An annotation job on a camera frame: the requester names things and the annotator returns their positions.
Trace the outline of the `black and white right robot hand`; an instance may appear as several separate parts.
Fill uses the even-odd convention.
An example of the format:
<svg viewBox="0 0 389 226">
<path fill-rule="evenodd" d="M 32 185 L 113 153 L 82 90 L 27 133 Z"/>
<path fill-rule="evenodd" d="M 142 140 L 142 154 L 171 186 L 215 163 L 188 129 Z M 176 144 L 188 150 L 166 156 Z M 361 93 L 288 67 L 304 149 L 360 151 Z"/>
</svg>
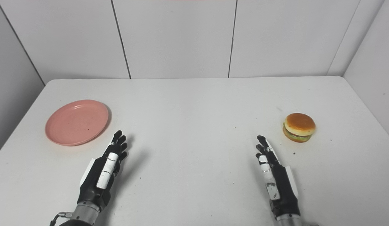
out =
<svg viewBox="0 0 389 226">
<path fill-rule="evenodd" d="M 269 195 L 271 212 L 277 222 L 300 221 L 298 190 L 289 166 L 283 166 L 266 137 L 257 136 L 256 145 L 259 166 Z"/>
</svg>

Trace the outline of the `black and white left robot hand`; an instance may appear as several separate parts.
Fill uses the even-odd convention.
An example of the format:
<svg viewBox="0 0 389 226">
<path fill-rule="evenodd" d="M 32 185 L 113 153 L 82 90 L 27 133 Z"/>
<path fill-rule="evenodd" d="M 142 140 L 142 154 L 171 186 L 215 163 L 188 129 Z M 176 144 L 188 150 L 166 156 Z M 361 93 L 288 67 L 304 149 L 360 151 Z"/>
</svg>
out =
<svg viewBox="0 0 389 226">
<path fill-rule="evenodd" d="M 103 155 L 94 160 L 80 186 L 77 203 L 91 203 L 103 211 L 111 199 L 110 189 L 120 172 L 120 165 L 127 157 L 127 137 L 118 130 Z"/>
</svg>

